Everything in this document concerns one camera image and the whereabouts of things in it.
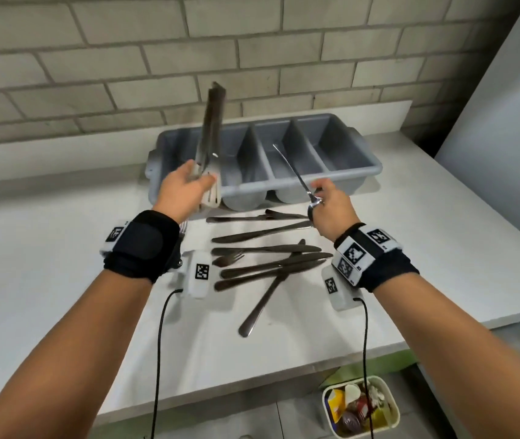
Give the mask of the person's left hand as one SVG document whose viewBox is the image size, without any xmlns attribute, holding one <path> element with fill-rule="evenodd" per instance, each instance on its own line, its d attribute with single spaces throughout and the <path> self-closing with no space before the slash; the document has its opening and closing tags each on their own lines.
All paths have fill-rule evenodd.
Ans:
<svg viewBox="0 0 520 439">
<path fill-rule="evenodd" d="M 194 160 L 188 160 L 164 178 L 153 211 L 166 215 L 177 224 L 196 212 L 207 191 L 190 189 L 194 166 Z"/>
</svg>

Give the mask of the person's right hand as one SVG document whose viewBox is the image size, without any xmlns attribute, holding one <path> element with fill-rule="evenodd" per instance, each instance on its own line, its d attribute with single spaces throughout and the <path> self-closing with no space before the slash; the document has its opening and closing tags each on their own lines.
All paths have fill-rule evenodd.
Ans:
<svg viewBox="0 0 520 439">
<path fill-rule="evenodd" d="M 324 203 L 315 208 L 313 224 L 329 241 L 335 242 L 349 228 L 361 222 L 349 196 L 335 184 L 332 191 L 316 191 L 315 195 Z"/>
</svg>

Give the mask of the metal spoon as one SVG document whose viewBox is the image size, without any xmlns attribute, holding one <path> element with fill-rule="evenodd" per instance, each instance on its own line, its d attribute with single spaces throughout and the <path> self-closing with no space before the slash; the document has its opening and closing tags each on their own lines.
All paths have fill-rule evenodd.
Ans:
<svg viewBox="0 0 520 439">
<path fill-rule="evenodd" d="M 324 202 L 323 202 L 323 199 L 320 198 L 320 197 L 317 197 L 315 195 L 315 193 L 309 188 L 309 186 L 305 183 L 305 181 L 302 179 L 300 173 L 297 171 L 297 169 L 294 167 L 293 163 L 291 161 L 289 161 L 289 159 L 287 158 L 287 156 L 284 154 L 284 152 L 282 150 L 280 150 L 280 148 L 278 147 L 277 144 L 272 144 L 272 146 L 274 147 L 274 149 L 278 152 L 278 154 L 283 158 L 283 160 L 286 162 L 286 164 L 289 166 L 289 168 L 293 171 L 294 175 L 296 176 L 296 178 L 298 179 L 300 185 L 303 187 L 303 189 L 305 190 L 309 200 L 310 200 L 310 204 L 308 206 L 308 210 L 307 210 L 307 215 L 308 215 L 308 219 L 310 222 L 314 222 L 314 210 L 315 208 L 317 208 L 319 205 L 322 205 Z"/>
</svg>

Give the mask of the person's right forearm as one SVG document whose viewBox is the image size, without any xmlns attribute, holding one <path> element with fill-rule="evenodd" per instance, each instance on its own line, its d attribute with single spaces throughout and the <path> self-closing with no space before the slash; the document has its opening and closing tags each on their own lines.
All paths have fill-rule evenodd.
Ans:
<svg viewBox="0 0 520 439">
<path fill-rule="evenodd" d="M 419 274 L 373 295 L 473 439 L 520 439 L 520 354 Z"/>
</svg>

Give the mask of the person's left forearm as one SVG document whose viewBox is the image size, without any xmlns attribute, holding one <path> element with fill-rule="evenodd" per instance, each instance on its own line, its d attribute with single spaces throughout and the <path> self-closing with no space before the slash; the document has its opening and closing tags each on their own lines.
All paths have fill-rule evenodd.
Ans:
<svg viewBox="0 0 520 439">
<path fill-rule="evenodd" d="M 152 288 L 103 270 L 0 392 L 0 439 L 86 439 Z"/>
</svg>

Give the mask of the grey cutlery tray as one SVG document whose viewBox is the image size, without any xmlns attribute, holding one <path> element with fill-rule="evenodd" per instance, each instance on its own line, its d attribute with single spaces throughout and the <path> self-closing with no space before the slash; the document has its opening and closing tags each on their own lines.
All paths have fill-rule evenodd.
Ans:
<svg viewBox="0 0 520 439">
<path fill-rule="evenodd" d="M 328 113 L 225 124 L 220 142 L 221 206 L 236 212 L 308 202 L 278 150 L 306 184 L 329 178 L 348 195 L 383 169 L 363 136 Z"/>
</svg>

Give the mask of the white right wrist marker block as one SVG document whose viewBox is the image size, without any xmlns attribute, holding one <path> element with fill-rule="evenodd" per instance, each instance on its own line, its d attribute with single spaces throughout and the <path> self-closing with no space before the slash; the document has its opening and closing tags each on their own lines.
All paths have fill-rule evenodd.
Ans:
<svg viewBox="0 0 520 439">
<path fill-rule="evenodd" d="M 364 271 L 393 250 L 402 250 L 402 244 L 384 229 L 364 225 L 343 239 L 331 265 L 352 287 L 358 287 Z"/>
</svg>

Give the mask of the white wrist marker block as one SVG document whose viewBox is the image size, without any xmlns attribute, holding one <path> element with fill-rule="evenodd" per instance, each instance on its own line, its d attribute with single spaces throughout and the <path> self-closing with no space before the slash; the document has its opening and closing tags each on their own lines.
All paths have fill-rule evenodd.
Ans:
<svg viewBox="0 0 520 439">
<path fill-rule="evenodd" d="M 131 223 L 131 220 L 116 221 L 114 226 L 108 232 L 105 241 L 100 249 L 100 255 L 105 258 L 115 247 L 118 239 L 124 233 L 126 227 Z"/>
<path fill-rule="evenodd" d="M 402 244 L 384 229 L 364 225 L 343 239 L 331 265 L 352 287 L 358 287 L 364 271 L 393 250 L 402 250 Z"/>
</svg>

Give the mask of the pile of metal table knives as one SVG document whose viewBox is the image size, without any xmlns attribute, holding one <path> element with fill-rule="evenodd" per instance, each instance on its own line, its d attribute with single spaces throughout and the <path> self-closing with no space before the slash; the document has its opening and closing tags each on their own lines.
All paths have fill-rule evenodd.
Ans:
<svg viewBox="0 0 520 439">
<path fill-rule="evenodd" d="M 281 213 L 267 209 L 264 214 L 247 217 L 218 217 L 212 216 L 206 218 L 207 223 L 227 223 L 237 221 L 280 221 L 300 219 L 300 214 Z M 310 222 L 308 217 L 302 219 L 299 223 L 293 223 L 283 227 L 251 231 L 242 234 L 229 235 L 223 237 L 216 237 L 212 241 L 219 244 L 230 244 L 237 242 L 250 241 L 267 235 L 278 234 L 296 229 L 307 229 L 313 227 L 313 222 Z M 242 338 L 247 338 L 254 329 L 257 320 L 259 319 L 265 306 L 271 299 L 271 296 L 276 291 L 280 283 L 284 282 L 291 274 L 302 273 L 311 270 L 323 264 L 326 259 L 332 257 L 332 254 L 323 252 L 320 248 L 315 246 L 308 246 L 304 240 L 297 244 L 282 244 L 274 246 L 266 246 L 262 248 L 241 248 L 241 249 L 214 249 L 211 254 L 214 256 L 225 256 L 230 253 L 242 251 L 252 253 L 289 253 L 288 258 L 274 260 L 272 262 L 262 263 L 258 265 L 239 267 L 239 268 L 224 268 L 220 272 L 220 280 L 214 285 L 214 290 L 217 292 L 225 291 L 237 286 L 251 283 L 256 280 L 273 277 L 271 285 L 264 293 L 260 301 L 256 304 L 249 316 L 244 320 L 238 328 L 238 333 Z"/>
</svg>

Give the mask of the white left wrist marker block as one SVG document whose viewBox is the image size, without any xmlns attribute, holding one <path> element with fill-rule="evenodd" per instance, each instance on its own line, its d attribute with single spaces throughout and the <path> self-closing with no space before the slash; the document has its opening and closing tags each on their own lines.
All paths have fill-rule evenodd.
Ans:
<svg viewBox="0 0 520 439">
<path fill-rule="evenodd" d="M 100 249 L 100 255 L 105 258 L 115 247 L 118 239 L 124 233 L 126 227 L 131 223 L 131 220 L 116 221 L 114 226 L 108 232 L 105 241 Z"/>
</svg>

